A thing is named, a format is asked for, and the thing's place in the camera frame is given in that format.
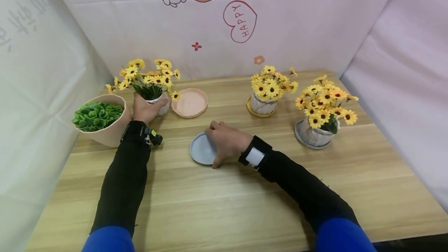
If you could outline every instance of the white backdrop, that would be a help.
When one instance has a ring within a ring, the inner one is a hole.
[[[448,212],[447,0],[390,0],[342,77]]]
[[[0,0],[0,251],[23,251],[109,73],[62,0]]]
[[[64,1],[113,74],[133,58],[168,58],[193,79],[256,72],[259,55],[282,70],[341,75],[387,2]]]

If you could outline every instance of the wood grain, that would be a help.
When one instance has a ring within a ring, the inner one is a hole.
[[[300,72],[299,89],[327,70]],[[189,144],[212,120],[257,134],[302,164],[354,209],[372,242],[448,232],[448,217],[357,103],[354,126],[343,125],[330,146],[313,151],[297,142],[293,128],[304,118],[286,95],[277,111],[260,119],[248,113],[250,79],[183,82],[176,90],[203,90],[204,114],[182,119],[173,111],[151,126],[164,137],[153,148],[148,183],[133,241],[137,251],[304,251],[313,233],[297,204],[255,170],[226,161],[220,169],[191,159]],[[120,93],[132,105],[132,92]],[[27,246],[30,252],[80,251],[115,149],[80,136]]]

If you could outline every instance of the small flower print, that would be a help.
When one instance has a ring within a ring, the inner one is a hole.
[[[202,46],[201,45],[199,45],[199,43],[198,42],[196,42],[196,43],[194,43],[193,45],[191,45],[193,48],[194,48],[194,50],[195,51],[197,51],[198,49],[200,49],[200,48],[202,48]]]
[[[262,65],[263,63],[264,63],[264,57],[263,56],[254,57],[254,64]]]

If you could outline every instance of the green succulent plant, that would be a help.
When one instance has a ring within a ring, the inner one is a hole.
[[[112,125],[123,113],[123,107],[107,102],[87,102],[75,112],[72,123],[82,131],[98,131]]]

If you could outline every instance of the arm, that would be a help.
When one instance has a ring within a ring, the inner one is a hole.
[[[253,136],[223,122],[212,122],[206,132],[217,146],[213,168],[225,157],[241,153],[240,161],[247,159],[266,180],[277,183],[298,203],[317,235],[317,251],[375,251],[351,207],[303,166],[278,151],[249,155]]]
[[[151,147],[136,134],[154,119],[168,100],[148,104],[134,94],[134,120],[129,123],[104,176],[95,220],[83,252],[133,252],[135,219],[147,182]]]

